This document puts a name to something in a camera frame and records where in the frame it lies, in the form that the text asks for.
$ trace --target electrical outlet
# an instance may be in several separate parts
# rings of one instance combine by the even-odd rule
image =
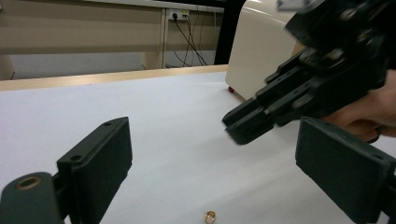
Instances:
[[[169,20],[174,20],[174,14],[175,13],[177,14],[177,20],[178,21],[184,21],[184,20],[186,20],[184,17],[185,16],[189,16],[189,11],[188,10],[170,8],[169,9]]]

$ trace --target floor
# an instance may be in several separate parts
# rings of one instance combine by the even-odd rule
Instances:
[[[214,50],[202,50],[199,53],[207,65],[213,64]],[[183,67],[183,62],[185,66],[201,66],[197,55],[191,51],[187,57],[186,51],[166,52],[165,60],[167,67]],[[12,79],[145,70],[141,52],[11,55],[11,61],[15,69]]]

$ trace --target white table surface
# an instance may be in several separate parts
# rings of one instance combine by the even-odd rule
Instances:
[[[204,224],[208,210],[216,224],[351,223],[295,165],[297,122],[242,147],[227,136],[221,119],[241,102],[224,77],[0,92],[0,188],[33,172],[54,175],[77,142],[127,116],[133,166],[102,223]]]

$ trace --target human hand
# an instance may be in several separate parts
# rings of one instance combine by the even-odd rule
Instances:
[[[396,137],[396,70],[388,70],[382,88],[323,119],[366,142],[379,134]]]

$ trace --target power socket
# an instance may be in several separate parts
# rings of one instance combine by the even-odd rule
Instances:
[[[189,11],[186,9],[174,9],[170,8],[169,9],[169,20],[174,20],[174,14],[177,15],[177,20],[178,21],[184,21],[186,20],[185,17],[189,16]]]

